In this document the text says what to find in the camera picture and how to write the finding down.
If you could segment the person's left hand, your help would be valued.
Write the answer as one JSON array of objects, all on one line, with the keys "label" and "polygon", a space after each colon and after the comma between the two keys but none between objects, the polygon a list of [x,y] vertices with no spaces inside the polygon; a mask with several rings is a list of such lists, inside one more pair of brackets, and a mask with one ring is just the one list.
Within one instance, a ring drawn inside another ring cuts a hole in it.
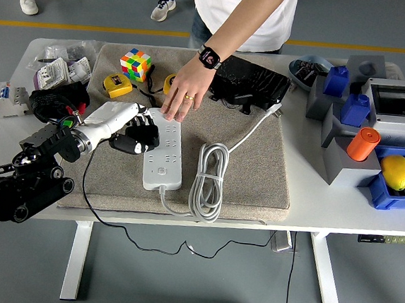
[{"label": "person's left hand", "polygon": [[198,110],[216,70],[207,69],[198,54],[186,63],[175,76],[160,111],[168,121],[181,123],[190,110]]}]

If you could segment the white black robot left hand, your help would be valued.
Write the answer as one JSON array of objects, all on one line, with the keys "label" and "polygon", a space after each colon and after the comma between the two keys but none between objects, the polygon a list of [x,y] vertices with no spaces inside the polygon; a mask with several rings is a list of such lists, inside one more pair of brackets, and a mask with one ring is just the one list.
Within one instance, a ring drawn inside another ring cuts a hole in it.
[{"label": "white black robot left hand", "polygon": [[93,152],[103,141],[131,155],[153,150],[160,142],[159,130],[149,109],[131,102],[105,102],[72,134],[83,154]]}]

